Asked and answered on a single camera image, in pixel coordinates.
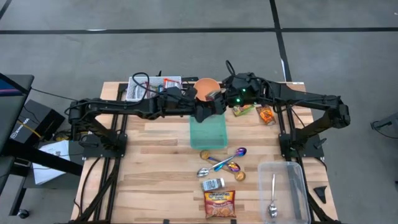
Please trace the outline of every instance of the transparent green box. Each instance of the transparent green box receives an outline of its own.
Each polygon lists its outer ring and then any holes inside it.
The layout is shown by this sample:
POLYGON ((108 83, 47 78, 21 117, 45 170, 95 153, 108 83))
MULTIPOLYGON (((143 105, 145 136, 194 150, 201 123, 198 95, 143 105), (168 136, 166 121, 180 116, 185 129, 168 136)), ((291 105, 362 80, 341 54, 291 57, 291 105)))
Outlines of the transparent green box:
POLYGON ((191 116, 191 147, 199 150, 224 149, 228 144, 225 115, 212 115, 202 123, 191 116))

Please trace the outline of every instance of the wooden tabletop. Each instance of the wooden tabletop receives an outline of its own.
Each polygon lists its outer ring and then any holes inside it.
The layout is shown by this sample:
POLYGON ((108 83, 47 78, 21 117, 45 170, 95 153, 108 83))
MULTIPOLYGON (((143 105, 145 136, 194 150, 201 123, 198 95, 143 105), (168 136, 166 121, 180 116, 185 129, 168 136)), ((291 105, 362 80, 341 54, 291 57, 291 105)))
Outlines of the wooden tabletop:
MULTIPOLYGON (((120 82, 105 82, 101 98, 115 100, 120 82)), ((303 83, 288 83, 294 90, 305 91, 303 83)), ((294 107, 305 124, 313 121, 311 110, 294 107)), ((285 126, 289 130, 287 115, 285 126)), ((210 172, 206 179, 224 178, 224 190, 235 190, 235 209, 238 223, 261 223, 257 166, 261 162, 284 161, 280 155, 278 119, 273 126, 266 126, 256 110, 235 117, 230 108, 225 113, 228 133, 226 149, 212 151, 211 155, 224 159, 234 154, 238 147, 246 147, 244 157, 235 159, 246 173, 246 180, 235 181, 233 175, 221 170, 210 172)), ((101 115, 97 120, 106 127, 111 126, 111 115, 101 115)), ((295 118, 295 125, 302 125, 295 118)), ((126 134, 126 155, 121 160, 118 185, 114 201, 112 223, 230 223, 230 218, 205 218, 201 181, 196 172, 209 163, 202 160, 199 151, 190 147, 188 117, 166 117, 155 121, 129 116, 126 134)), ((76 201, 80 204, 81 186, 88 169, 95 159, 85 161, 76 201)), ((86 185, 83 210, 95 197, 103 169, 101 159, 95 165, 86 185)), ((324 166, 314 158, 304 158, 308 188, 319 206, 333 219, 337 219, 328 176, 324 166), (323 204, 312 190, 326 185, 326 201, 323 204)), ((108 195, 105 195, 101 218, 104 219, 108 195)), ((75 207, 72 219, 78 215, 75 207)))

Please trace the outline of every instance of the concrete floor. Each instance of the concrete floor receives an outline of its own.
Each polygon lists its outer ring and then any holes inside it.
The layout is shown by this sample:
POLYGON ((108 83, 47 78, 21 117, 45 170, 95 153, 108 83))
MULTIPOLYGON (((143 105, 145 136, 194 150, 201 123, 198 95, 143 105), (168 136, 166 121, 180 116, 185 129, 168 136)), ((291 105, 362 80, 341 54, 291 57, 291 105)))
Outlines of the concrete floor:
MULTIPOLYGON (((398 26, 397 1, 277 0, 277 7, 282 27, 398 26)), ((12 0, 0 20, 0 30, 273 25, 267 0, 12 0)), ((345 223, 398 220, 398 142, 369 125, 398 111, 397 39, 396 32, 284 34, 293 81, 341 95, 350 108, 350 126, 322 135, 345 223)), ((97 97, 104 81, 126 81, 138 71, 220 80, 228 76, 226 59, 237 71, 284 80, 274 33, 0 35, 0 49, 0 72, 33 74, 33 87, 71 98, 97 97)), ((69 104, 36 92, 30 97, 59 112, 69 104)), ((19 181, 10 176, 0 197, 0 223, 69 220, 76 189, 28 190, 22 207, 32 212, 29 219, 8 217, 19 181)))

